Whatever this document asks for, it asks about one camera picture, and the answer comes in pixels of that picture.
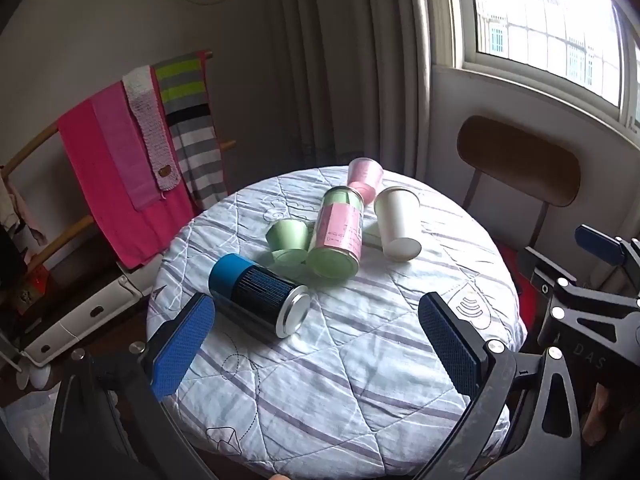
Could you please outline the person's hand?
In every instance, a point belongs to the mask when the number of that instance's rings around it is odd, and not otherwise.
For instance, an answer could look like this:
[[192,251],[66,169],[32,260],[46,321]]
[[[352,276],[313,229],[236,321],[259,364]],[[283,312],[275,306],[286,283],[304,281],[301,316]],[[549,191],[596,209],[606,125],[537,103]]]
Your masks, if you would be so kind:
[[614,430],[625,431],[639,426],[639,403],[626,405],[600,384],[594,388],[590,409],[582,421],[582,440],[592,448]]

